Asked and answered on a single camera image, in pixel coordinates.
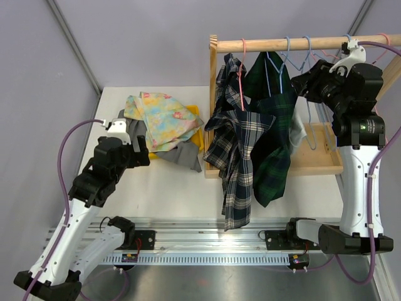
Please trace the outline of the grey pleated skirt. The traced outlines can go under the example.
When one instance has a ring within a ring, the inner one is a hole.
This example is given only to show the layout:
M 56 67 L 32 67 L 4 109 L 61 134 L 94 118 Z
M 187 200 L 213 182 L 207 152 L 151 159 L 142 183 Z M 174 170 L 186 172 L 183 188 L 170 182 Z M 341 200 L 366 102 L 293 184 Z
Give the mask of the grey pleated skirt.
M 118 117 L 123 118 L 124 109 L 119 111 Z M 132 140 L 138 135 L 146 134 L 146 128 L 143 121 L 126 118 L 128 123 L 128 134 Z M 196 146 L 190 139 L 184 142 L 179 142 L 176 147 L 167 152 L 154 152 L 159 158 L 172 162 L 174 164 L 188 167 L 196 172 L 201 172 L 201 165 L 198 159 L 199 147 Z

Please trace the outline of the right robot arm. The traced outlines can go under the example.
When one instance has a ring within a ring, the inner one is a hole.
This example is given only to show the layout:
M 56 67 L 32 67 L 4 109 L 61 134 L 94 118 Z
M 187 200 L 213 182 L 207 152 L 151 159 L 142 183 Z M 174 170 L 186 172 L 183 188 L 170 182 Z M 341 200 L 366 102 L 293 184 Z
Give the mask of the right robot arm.
M 381 69 L 368 63 L 345 67 L 318 60 L 309 71 L 292 78 L 299 96 L 323 103 L 333 112 L 332 129 L 343 160 L 343 210 L 338 226 L 293 218 L 295 226 L 284 233 L 290 248 L 308 240 L 332 255 L 393 250 L 393 239 L 384 234 L 378 200 L 385 122 L 373 108 L 383 86 L 382 75 Z

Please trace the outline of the pastel floral garment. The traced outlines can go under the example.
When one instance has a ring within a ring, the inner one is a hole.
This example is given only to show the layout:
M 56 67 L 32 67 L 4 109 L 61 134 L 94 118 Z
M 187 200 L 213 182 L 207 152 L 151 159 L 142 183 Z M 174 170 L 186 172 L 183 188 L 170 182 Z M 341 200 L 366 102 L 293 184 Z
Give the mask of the pastel floral garment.
M 202 127 L 202 119 L 165 93 L 140 92 L 129 96 L 123 116 L 143 121 L 150 152 L 167 152 L 189 139 Z

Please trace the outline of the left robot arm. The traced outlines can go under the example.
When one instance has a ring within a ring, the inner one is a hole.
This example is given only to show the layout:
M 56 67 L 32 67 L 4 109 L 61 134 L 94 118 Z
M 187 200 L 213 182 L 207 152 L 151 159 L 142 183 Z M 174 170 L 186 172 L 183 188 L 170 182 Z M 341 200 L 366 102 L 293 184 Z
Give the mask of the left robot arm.
M 117 248 L 135 244 L 135 224 L 115 216 L 83 251 L 78 246 L 107 198 L 116 190 L 126 169 L 149 166 L 145 137 L 137 137 L 139 150 L 117 137 L 100 137 L 93 157 L 73 181 L 67 207 L 38 261 L 18 272 L 14 284 L 41 300 L 76 300 L 82 285 L 103 259 Z

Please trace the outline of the dark green plaid skirt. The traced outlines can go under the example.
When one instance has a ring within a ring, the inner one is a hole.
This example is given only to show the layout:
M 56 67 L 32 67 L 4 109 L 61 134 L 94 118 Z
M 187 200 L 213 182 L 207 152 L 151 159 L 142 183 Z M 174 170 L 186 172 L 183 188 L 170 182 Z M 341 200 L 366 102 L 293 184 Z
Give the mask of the dark green plaid skirt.
M 282 59 L 277 53 L 261 52 L 245 76 L 244 91 L 250 98 L 251 111 L 275 117 L 270 129 L 259 138 L 251 152 L 254 196 L 263 207 L 284 194 L 291 164 L 289 127 L 298 98 L 286 67 L 282 75 L 283 93 L 280 93 L 279 77 L 267 54 L 280 67 Z

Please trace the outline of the white grey garment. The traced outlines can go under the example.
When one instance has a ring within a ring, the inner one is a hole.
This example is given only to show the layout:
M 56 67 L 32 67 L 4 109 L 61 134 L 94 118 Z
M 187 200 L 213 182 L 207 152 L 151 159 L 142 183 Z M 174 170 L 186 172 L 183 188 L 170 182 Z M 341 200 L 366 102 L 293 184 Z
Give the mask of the white grey garment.
M 307 134 L 301 116 L 297 108 L 295 108 L 291 118 L 288 136 L 288 146 L 291 156 L 296 154 L 306 136 Z

